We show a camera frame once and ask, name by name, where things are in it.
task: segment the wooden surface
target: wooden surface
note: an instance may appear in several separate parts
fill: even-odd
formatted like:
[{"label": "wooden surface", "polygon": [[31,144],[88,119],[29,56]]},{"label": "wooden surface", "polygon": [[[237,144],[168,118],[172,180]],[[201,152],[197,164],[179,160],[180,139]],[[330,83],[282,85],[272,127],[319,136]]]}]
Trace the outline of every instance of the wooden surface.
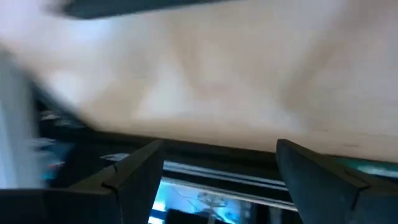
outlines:
[{"label": "wooden surface", "polygon": [[398,162],[398,1],[237,0],[92,21],[37,7],[5,21],[16,25],[0,42],[100,130],[263,151],[288,138]]}]

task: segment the plywood sheet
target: plywood sheet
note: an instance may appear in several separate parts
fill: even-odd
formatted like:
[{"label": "plywood sheet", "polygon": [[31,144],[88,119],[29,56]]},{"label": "plywood sheet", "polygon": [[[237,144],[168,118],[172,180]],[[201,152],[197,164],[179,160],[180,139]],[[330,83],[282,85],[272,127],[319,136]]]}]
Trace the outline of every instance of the plywood sheet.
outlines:
[{"label": "plywood sheet", "polygon": [[7,20],[18,23],[0,42],[99,130],[263,151],[289,138],[398,162],[398,1],[237,0],[90,21],[37,7]]}]

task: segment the wooden board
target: wooden board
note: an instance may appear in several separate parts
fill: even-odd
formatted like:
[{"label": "wooden board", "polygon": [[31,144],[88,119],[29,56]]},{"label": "wooden board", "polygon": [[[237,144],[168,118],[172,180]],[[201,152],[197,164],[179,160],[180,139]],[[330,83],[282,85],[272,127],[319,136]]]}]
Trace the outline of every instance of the wooden board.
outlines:
[{"label": "wooden board", "polygon": [[398,1],[241,0],[90,21],[38,8],[7,20],[19,23],[0,42],[97,129],[264,151],[288,138],[398,162]]}]

